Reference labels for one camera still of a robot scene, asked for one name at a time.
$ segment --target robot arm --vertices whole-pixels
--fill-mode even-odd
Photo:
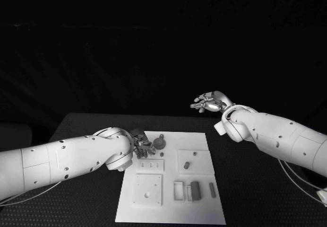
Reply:
[[[144,152],[136,143],[144,136],[107,128],[90,136],[0,152],[0,200],[94,172],[103,164],[124,171],[133,151]]]
[[[228,133],[235,142],[254,142],[263,152],[327,177],[327,135],[287,118],[237,105],[219,91],[201,95],[198,101],[191,107],[201,113],[205,109],[224,113],[215,125],[219,135]]]

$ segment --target textured tabletop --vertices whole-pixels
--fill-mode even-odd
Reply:
[[[324,205],[300,191],[278,160],[261,152],[254,143],[237,143],[228,135],[219,136],[214,128],[219,120],[72,113],[51,142],[91,135],[108,127],[120,127],[127,131],[142,127],[146,131],[205,132],[227,226],[327,226]],[[291,166],[303,175],[300,168]],[[110,171],[103,166],[95,172],[62,182],[35,199],[5,207],[0,226],[186,226],[114,222],[123,178],[124,172]],[[314,189],[301,181],[296,182],[314,195]],[[48,188],[49,186],[28,192],[12,202],[31,198]]]

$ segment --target gray part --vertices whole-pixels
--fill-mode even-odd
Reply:
[[[185,169],[189,169],[189,162],[186,162],[185,164]]]
[[[215,192],[215,188],[214,188],[214,183],[209,183],[211,186],[211,191],[212,191],[212,197],[216,198],[216,192]]]
[[[191,183],[191,190],[192,190],[192,199],[193,199],[193,201],[201,200],[202,199],[202,194],[201,194],[201,186],[199,186],[199,182],[198,181]]]

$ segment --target cable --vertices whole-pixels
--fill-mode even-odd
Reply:
[[[291,172],[294,173],[294,175],[299,177],[299,179],[301,180],[301,181],[304,181],[309,185],[312,185],[314,188],[317,188],[317,189],[320,189],[320,190],[323,190],[324,192],[327,192],[327,190],[324,190],[323,188],[320,188],[320,187],[317,187],[316,185],[313,185],[310,182],[307,182],[299,175],[297,175],[297,173],[294,172],[294,170],[291,169],[291,167],[290,167],[290,165],[288,165],[288,163],[286,162],[286,164],[287,164],[287,166],[288,166],[288,169],[291,170]]]
[[[10,197],[9,199],[6,199],[3,202],[0,202],[0,205],[2,205],[5,202],[10,201],[13,198],[16,198],[16,197],[19,197],[21,195],[23,195],[23,194],[25,194],[25,192],[23,192],[23,193],[19,193],[18,195],[15,195],[15,196]]]
[[[61,183],[61,182],[58,182],[58,183],[57,183],[45,192],[42,192],[39,195],[42,195],[44,193],[46,193],[46,192],[48,192],[59,183]],[[32,198],[29,198],[29,199],[21,201],[21,202],[15,202],[15,203],[6,204],[6,205],[0,205],[0,207],[10,206],[10,205],[15,205],[15,204],[18,204],[18,203],[26,202],[28,200],[36,198],[39,195],[33,196]]]
[[[283,169],[284,169],[284,172],[286,172],[286,174],[287,174],[290,180],[291,180],[293,183],[297,185],[297,187],[301,189],[301,191],[303,191],[303,192],[304,192],[304,193],[306,193],[317,202],[320,202],[322,204],[327,205],[327,203],[322,202],[322,201],[320,201],[313,195],[310,195],[309,192],[299,186],[299,184],[296,183],[296,181],[294,181],[293,178],[290,177],[288,172],[287,172],[287,170],[286,170],[283,164],[281,164],[281,167],[283,167]]]

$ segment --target black table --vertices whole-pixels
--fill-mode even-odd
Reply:
[[[296,187],[278,160],[254,143],[237,143],[219,136],[214,125],[219,118],[72,113],[51,142],[94,134],[107,127],[127,131],[205,132],[212,154],[228,226],[327,226],[327,209]],[[116,223],[124,172],[103,166],[95,172],[62,182],[25,203],[5,207],[0,226],[172,226],[172,224]],[[313,187],[297,180],[317,197]],[[45,191],[36,189],[16,202]]]

